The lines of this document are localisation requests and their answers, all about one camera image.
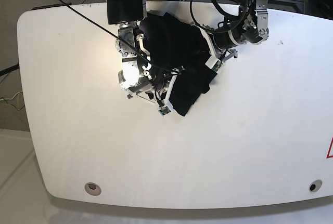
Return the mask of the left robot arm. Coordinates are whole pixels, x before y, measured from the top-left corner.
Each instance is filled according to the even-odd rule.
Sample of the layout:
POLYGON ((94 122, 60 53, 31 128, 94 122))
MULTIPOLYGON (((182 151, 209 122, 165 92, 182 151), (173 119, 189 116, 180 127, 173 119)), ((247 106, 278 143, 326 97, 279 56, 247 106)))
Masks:
POLYGON ((193 0, 189 0, 191 25, 197 27, 208 45, 210 57, 224 62, 237 55, 233 47, 251 43, 261 44, 268 39, 268 0, 234 0, 238 5, 237 13, 227 12, 220 6, 218 0, 209 0, 223 20, 216 28, 200 24, 194 16, 193 0))

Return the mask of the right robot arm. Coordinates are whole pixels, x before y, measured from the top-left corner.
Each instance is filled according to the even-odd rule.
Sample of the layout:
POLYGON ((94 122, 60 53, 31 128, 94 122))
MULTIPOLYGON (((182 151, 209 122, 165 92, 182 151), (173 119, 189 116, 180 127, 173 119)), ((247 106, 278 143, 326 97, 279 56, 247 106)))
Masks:
POLYGON ((107 0, 108 23, 119 27, 116 49, 122 58, 120 86, 128 98, 145 93, 149 101, 162 106, 157 89, 163 88, 163 83, 158 80, 157 68, 144 47, 146 36, 139 29, 139 23, 146 17, 146 0, 107 0))

